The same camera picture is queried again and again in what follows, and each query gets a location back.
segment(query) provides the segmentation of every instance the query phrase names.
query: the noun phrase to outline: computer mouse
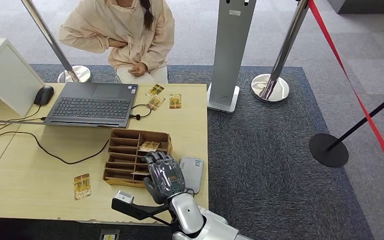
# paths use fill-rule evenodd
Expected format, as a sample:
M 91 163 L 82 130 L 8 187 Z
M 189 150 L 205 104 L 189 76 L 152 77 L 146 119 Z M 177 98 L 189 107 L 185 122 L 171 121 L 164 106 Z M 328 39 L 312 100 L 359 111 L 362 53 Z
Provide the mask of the computer mouse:
M 54 88 L 48 85 L 43 86 L 36 94 L 34 98 L 34 104 L 43 106 L 49 103 L 54 95 Z

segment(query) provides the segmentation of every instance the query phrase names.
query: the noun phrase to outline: hoodie sleeve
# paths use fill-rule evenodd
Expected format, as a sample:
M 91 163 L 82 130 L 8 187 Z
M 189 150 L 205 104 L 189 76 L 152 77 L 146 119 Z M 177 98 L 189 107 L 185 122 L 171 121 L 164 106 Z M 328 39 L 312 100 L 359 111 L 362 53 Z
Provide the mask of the hoodie sleeve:
M 155 34 L 152 43 L 142 58 L 149 71 L 158 68 L 166 61 L 167 55 L 175 43 L 175 19 L 165 0 L 162 1 L 162 12 L 156 20 Z
M 99 34 L 89 23 L 98 18 L 96 0 L 82 0 L 61 25 L 58 39 L 61 43 L 92 53 L 101 54 L 109 48 L 108 38 Z

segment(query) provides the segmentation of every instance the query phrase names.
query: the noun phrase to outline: chrome stanchion base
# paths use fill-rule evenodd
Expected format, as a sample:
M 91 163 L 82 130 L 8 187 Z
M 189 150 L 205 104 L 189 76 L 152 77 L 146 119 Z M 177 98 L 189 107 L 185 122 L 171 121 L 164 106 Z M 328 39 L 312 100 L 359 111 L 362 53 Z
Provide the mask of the chrome stanchion base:
M 92 74 L 91 74 L 91 71 L 89 70 L 89 68 L 87 68 L 85 66 L 73 66 L 72 68 L 73 68 L 74 73 L 77 75 L 77 77 L 80 81 L 79 83 L 87 83 L 91 80 Z M 57 82 L 58 83 L 72 83 L 73 79 L 67 71 L 63 71 L 63 72 L 61 72 L 61 74 L 59 74 Z
M 210 92 L 211 92 L 211 83 L 210 83 L 208 90 L 206 92 L 206 105 L 207 105 L 208 109 L 221 111 L 221 112 L 227 113 L 227 114 L 233 114 L 233 112 L 235 111 L 236 102 L 238 101 L 238 95 L 239 95 L 239 87 L 238 86 L 234 87 L 233 98 L 232 98 L 232 102 L 231 102 L 230 106 L 210 101 Z
M 274 86 L 273 92 L 271 93 L 268 99 L 264 99 L 260 96 L 261 91 L 267 86 L 267 82 L 270 79 L 270 74 L 261 74 L 256 76 L 251 82 L 251 92 L 254 96 L 265 103 L 276 104 L 289 95 L 289 86 L 285 80 L 281 77 L 277 80 L 276 85 Z

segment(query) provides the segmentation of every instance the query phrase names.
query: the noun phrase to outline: laptop keyboard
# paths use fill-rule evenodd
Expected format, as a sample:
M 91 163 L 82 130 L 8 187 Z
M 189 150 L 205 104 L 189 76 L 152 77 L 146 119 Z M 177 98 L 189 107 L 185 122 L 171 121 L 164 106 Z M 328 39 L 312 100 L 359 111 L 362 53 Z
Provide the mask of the laptop keyboard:
M 52 112 L 55 117 L 126 119 L 130 100 L 63 97 Z

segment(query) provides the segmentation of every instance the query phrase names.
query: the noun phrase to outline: cardboard organizer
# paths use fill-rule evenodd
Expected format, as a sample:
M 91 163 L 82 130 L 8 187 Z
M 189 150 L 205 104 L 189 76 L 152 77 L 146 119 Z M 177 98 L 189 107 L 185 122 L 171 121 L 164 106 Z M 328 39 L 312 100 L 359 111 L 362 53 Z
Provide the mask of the cardboard organizer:
M 142 162 L 147 152 L 139 151 L 146 142 L 158 142 L 157 151 L 172 154 L 170 135 L 164 132 L 114 128 L 111 130 L 108 154 L 103 180 L 110 185 L 123 185 L 144 188 L 145 175 L 132 174 L 135 171 L 148 171 L 148 164 Z

